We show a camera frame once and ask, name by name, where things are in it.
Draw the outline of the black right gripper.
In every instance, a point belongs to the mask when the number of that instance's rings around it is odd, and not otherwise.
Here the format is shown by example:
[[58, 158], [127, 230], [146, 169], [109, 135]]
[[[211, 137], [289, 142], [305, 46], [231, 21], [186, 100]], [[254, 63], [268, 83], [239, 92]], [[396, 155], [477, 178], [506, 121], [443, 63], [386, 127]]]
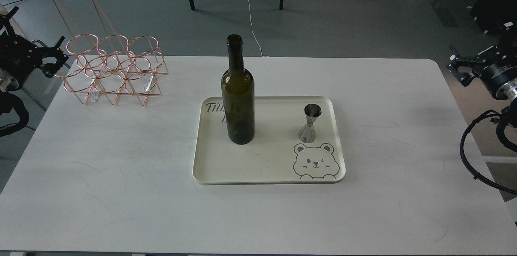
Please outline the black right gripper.
[[[513, 79], [513, 48], [515, 48], [515, 22], [484, 20], [485, 32], [499, 35], [497, 46], [491, 46], [476, 56], [460, 56], [458, 50], [450, 45], [452, 52], [447, 69], [456, 80], [467, 87], [474, 78]], [[469, 71], [460, 71], [460, 67]]]

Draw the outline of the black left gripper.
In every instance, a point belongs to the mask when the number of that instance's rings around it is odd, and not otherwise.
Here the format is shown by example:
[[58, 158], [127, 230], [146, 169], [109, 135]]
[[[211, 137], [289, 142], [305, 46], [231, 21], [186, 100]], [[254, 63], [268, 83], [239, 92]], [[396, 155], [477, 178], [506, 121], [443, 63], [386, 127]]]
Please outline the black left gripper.
[[[15, 33], [11, 19], [18, 10], [17, 6], [9, 12], [2, 10], [2, 29], [5, 28], [8, 33]], [[10, 36], [7, 32], [3, 32], [0, 37], [1, 69], [13, 71], [21, 68], [31, 72], [40, 67], [47, 78], [52, 78], [68, 61], [69, 56], [60, 48], [65, 40], [64, 36], [54, 46], [43, 46], [39, 50], [35, 43], [17, 34]], [[54, 58], [55, 62], [44, 62], [44, 59], [49, 58]]]

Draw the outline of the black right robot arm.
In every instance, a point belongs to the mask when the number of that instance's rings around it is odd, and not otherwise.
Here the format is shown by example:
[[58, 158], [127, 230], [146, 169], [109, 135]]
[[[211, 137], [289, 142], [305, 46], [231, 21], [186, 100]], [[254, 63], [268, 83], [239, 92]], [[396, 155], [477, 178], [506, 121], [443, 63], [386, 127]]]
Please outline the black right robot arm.
[[516, 25], [513, 22], [502, 23], [496, 20], [502, 30], [497, 44], [482, 50], [476, 56], [461, 56], [457, 49], [450, 45], [452, 52], [447, 69], [464, 87], [473, 79], [482, 81], [493, 99], [506, 100], [512, 103], [516, 99], [517, 59]]

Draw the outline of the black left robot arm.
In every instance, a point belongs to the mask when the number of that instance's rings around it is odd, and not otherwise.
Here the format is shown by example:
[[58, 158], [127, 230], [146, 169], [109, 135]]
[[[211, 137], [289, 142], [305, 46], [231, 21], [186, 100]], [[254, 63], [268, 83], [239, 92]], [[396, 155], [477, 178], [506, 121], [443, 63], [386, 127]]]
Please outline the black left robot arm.
[[40, 69], [46, 77], [52, 78], [69, 59], [60, 48], [65, 39], [63, 36], [55, 46], [37, 46], [15, 33], [11, 19], [18, 9], [15, 6], [10, 12], [1, 15], [1, 92], [21, 89], [35, 69]]

